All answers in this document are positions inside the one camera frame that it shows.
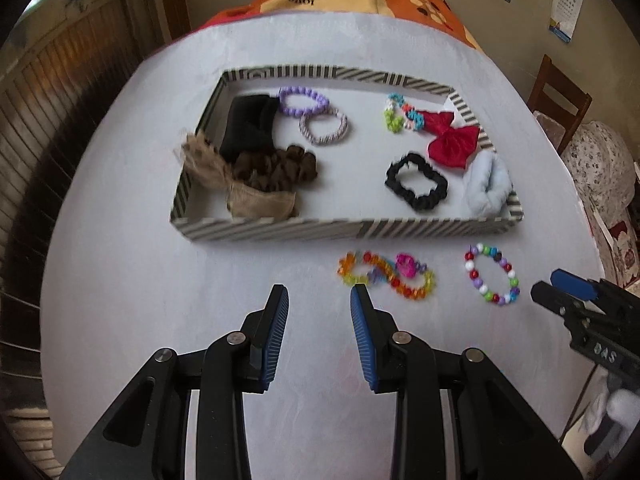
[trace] brown scrunchie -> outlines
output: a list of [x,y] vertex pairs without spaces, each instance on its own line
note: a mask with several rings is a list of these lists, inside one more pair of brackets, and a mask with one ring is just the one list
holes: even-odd
[[271,155],[242,152],[232,172],[234,179],[265,192],[291,191],[294,184],[311,182],[318,176],[316,156],[295,144]]

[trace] black wire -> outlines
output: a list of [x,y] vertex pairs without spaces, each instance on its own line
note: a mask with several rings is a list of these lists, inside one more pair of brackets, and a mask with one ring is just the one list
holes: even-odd
[[582,390],[580,391],[580,395],[578,396],[578,400],[576,401],[574,408],[571,410],[571,415],[569,415],[569,419],[567,419],[566,425],[564,427],[564,430],[562,430],[562,435],[560,435],[560,438],[558,439],[558,442],[560,442],[560,444],[562,444],[564,442],[564,438],[566,437],[566,434],[569,432],[569,430],[571,429],[572,425],[575,424],[574,421],[574,416],[575,416],[575,412],[578,411],[578,407],[580,406],[580,403],[582,402],[582,398],[584,397],[584,394],[587,392],[587,388],[589,386],[589,383],[591,382],[591,379],[593,378],[593,374],[596,371],[596,368],[598,368],[598,365],[593,365],[593,368],[591,369],[591,372],[589,372],[589,375],[587,375],[587,380],[584,381],[584,386],[582,387]]

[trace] white fluffy scrunchie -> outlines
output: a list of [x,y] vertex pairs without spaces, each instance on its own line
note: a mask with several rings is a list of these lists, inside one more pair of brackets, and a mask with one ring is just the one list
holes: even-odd
[[480,218],[498,216],[512,187],[507,167],[491,150],[476,155],[462,182],[466,205]]

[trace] table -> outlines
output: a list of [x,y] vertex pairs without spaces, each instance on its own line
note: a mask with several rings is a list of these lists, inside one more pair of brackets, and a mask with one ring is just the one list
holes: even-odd
[[[460,92],[524,207],[517,227],[484,240],[514,263],[517,303],[486,304],[469,283],[463,253],[478,241],[470,237],[197,244],[169,224],[176,152],[221,71],[297,62],[390,70]],[[527,291],[557,267],[596,278],[602,266],[560,158],[481,52],[413,22],[300,12],[208,28],[156,53],[99,125],[60,211],[42,286],[56,457],[69,459],[157,348],[206,348],[283,283],[290,312],[276,379],[267,394],[245,396],[254,478],[388,478],[395,396],[373,395],[362,377],[349,289],[335,275],[338,258],[356,248],[424,258],[438,276],[430,300],[409,302],[380,287],[370,290],[374,303],[433,348],[483,349],[551,430],[562,430],[590,363],[569,350],[561,321]],[[188,443],[192,478],[193,426]]]

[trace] beaded bracelet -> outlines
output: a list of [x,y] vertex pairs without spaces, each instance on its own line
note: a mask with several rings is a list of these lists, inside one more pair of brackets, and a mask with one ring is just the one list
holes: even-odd
[[[509,284],[511,285],[511,290],[500,296],[495,292],[489,290],[482,278],[480,278],[480,274],[476,269],[476,264],[474,259],[478,254],[484,254],[485,256],[489,256],[494,259],[503,269],[504,272],[507,273],[507,277],[509,278]],[[471,246],[468,252],[465,254],[465,269],[469,272],[469,277],[474,282],[474,287],[478,289],[478,292],[482,294],[487,301],[493,301],[500,306],[503,306],[507,303],[513,303],[518,299],[520,295],[520,289],[518,288],[518,278],[516,277],[516,272],[511,267],[511,264],[507,261],[505,257],[502,256],[500,250],[496,247],[489,247],[484,244],[478,244]]]
[[347,121],[347,116],[339,112],[336,108],[329,106],[324,111],[324,113],[328,115],[335,115],[338,119],[340,119],[340,126],[338,126],[338,129],[334,133],[329,134],[325,137],[318,138],[309,131],[309,128],[306,124],[309,120],[309,117],[311,117],[310,115],[304,114],[300,117],[300,123],[298,124],[300,128],[300,133],[305,137],[306,140],[311,142],[314,146],[321,146],[323,144],[329,144],[331,142],[335,142],[347,132],[347,128],[349,126],[349,123]]
[[431,271],[426,265],[421,264],[418,270],[418,274],[424,278],[424,284],[414,288],[402,282],[398,276],[396,266],[386,260],[380,261],[376,259],[375,256],[377,255],[372,254],[370,260],[382,270],[386,280],[389,282],[389,285],[391,285],[391,287],[394,288],[401,296],[404,296],[408,300],[423,300],[427,294],[433,290],[433,287],[435,286],[433,271]]
[[[408,166],[409,162],[412,162],[418,166],[418,170],[428,179],[433,180],[436,183],[436,188],[432,189],[426,195],[416,196],[411,189],[405,188],[398,182],[398,171],[403,166]],[[424,157],[419,153],[409,152],[398,162],[394,162],[386,170],[387,186],[396,195],[402,198],[411,208],[416,211],[427,211],[433,209],[438,205],[440,200],[444,200],[447,197],[447,179],[443,175],[434,170],[429,163],[424,160]]]
[[[404,112],[406,118],[396,116],[396,105]],[[404,96],[400,94],[389,94],[385,104],[385,123],[386,129],[398,133],[404,126],[407,130],[421,130],[424,128],[424,117],[415,111],[415,108],[404,100]]]
[[[285,104],[285,97],[291,94],[306,95],[315,100],[318,104],[311,108],[292,108]],[[316,115],[324,112],[329,106],[329,99],[311,88],[304,86],[284,86],[278,92],[280,99],[280,111],[291,117],[302,117],[303,115]]]
[[[360,251],[355,253],[347,253],[344,258],[338,261],[338,275],[342,276],[342,280],[347,285],[355,285],[356,283],[362,283],[363,285],[373,285],[379,282],[386,282],[386,277],[380,267],[375,263],[378,261],[386,262],[386,260],[377,254],[372,254],[369,251],[362,254]],[[354,276],[351,271],[353,267],[357,265],[371,265],[371,269],[366,274],[360,274]]]

